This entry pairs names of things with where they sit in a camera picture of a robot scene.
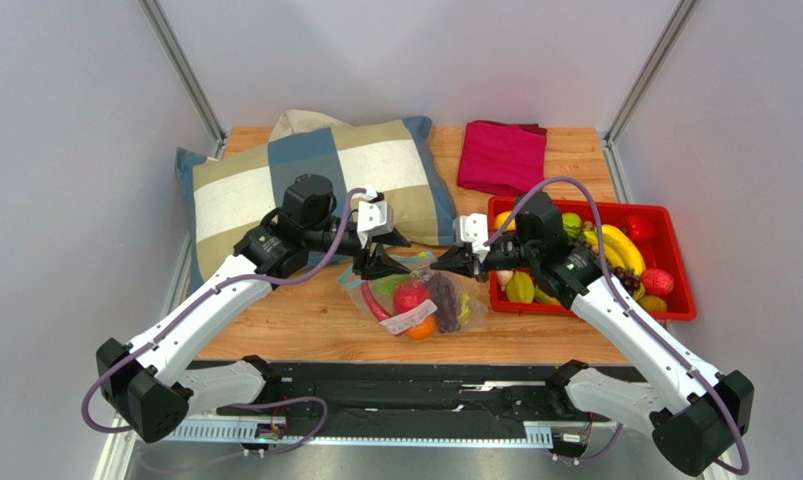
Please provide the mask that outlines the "purple grape bunch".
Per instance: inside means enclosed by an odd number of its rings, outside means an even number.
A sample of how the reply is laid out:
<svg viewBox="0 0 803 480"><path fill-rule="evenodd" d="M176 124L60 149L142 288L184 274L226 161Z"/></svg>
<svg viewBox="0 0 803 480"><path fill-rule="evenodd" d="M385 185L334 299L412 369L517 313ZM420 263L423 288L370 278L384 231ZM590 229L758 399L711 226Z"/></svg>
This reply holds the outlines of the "purple grape bunch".
<svg viewBox="0 0 803 480"><path fill-rule="evenodd" d="M433 273L426 282L431 300L437 306L435 317L437 332L450 334L460 329L459 305L452 281L440 272Z"/></svg>

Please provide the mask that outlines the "red chili pepper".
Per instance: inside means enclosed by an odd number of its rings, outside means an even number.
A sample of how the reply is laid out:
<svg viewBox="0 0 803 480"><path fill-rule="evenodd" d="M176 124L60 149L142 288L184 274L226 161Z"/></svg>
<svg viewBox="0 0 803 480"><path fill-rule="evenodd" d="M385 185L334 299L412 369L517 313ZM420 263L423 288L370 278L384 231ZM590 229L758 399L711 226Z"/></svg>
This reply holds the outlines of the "red chili pepper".
<svg viewBox="0 0 803 480"><path fill-rule="evenodd" d="M361 293L367 309L376 321L383 322L393 317L393 314L387 310L374 295L369 283L363 283L361 285Z"/></svg>

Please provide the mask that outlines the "clear zip top bag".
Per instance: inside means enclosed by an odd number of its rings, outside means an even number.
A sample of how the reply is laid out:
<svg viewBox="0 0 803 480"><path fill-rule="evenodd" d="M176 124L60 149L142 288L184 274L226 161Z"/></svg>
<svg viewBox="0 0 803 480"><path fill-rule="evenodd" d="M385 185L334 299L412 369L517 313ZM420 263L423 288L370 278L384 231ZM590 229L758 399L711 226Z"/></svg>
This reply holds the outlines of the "clear zip top bag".
<svg viewBox="0 0 803 480"><path fill-rule="evenodd" d="M424 341L481 327L488 307L468 280L430 268L430 252L393 260L408 269L377 280L363 280L347 268L337 279L354 305L397 338Z"/></svg>

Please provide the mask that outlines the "orange fruit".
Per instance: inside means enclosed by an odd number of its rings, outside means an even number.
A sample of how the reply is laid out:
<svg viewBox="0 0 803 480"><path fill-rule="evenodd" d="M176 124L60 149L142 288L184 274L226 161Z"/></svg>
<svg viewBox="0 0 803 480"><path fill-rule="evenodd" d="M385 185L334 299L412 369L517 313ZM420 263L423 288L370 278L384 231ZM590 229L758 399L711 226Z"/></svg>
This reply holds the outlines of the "orange fruit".
<svg viewBox="0 0 803 480"><path fill-rule="evenodd" d="M422 341L432 337L437 332L438 322L434 315L427 316L421 323L407 329L404 336L413 341Z"/></svg>

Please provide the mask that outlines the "large yellow banana bunch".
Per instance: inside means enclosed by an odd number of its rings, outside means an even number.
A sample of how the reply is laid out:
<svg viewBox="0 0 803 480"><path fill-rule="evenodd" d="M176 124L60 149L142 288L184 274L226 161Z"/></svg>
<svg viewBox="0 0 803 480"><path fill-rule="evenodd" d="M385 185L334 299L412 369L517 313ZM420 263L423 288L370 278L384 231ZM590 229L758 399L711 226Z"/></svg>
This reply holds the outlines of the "large yellow banana bunch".
<svg viewBox="0 0 803 480"><path fill-rule="evenodd" d="M460 325L465 325L472 314L470 302L471 297L468 293L462 292L458 298L459 301L459 313L457 317L457 321Z"/></svg>

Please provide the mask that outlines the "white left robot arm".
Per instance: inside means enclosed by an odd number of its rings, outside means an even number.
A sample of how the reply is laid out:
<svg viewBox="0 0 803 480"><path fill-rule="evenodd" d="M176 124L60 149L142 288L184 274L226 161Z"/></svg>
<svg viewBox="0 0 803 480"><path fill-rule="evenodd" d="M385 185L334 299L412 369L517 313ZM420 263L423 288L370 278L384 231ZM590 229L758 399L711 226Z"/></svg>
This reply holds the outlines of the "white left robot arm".
<svg viewBox="0 0 803 480"><path fill-rule="evenodd" d="M91 417L90 402L101 394L125 421L122 432L155 443L191 415L261 399L272 381L262 359L201 371L191 367L196 355L247 307L280 286L310 280L337 255L352 258L354 272L366 280L406 272L385 249L408 243L394 226L392 206L374 186L337 199L328 178L297 177L281 206L244 234L201 288L131 341L110 338L98 347L99 377L83 398L84 422L115 433Z"/></svg>

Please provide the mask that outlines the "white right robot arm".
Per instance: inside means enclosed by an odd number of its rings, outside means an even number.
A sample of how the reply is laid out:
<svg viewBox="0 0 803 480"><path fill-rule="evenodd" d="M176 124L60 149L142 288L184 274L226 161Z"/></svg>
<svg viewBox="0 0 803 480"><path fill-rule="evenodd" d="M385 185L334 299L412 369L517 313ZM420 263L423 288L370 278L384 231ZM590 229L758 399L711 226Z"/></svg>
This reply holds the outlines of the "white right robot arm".
<svg viewBox="0 0 803 480"><path fill-rule="evenodd" d="M484 214L453 222L454 245L433 263L435 270L485 281L501 270L531 274L534 284L594 327L642 375L642 385L611 378L572 360L547 384L567 408L599 414L652 439L681 473L697 477L721 466L732 447L749 471L743 436L749 428L755 388L738 370L723 373L692 353L610 275L603 259L571 240L562 212L543 192L518 198L516 229L490 232Z"/></svg>

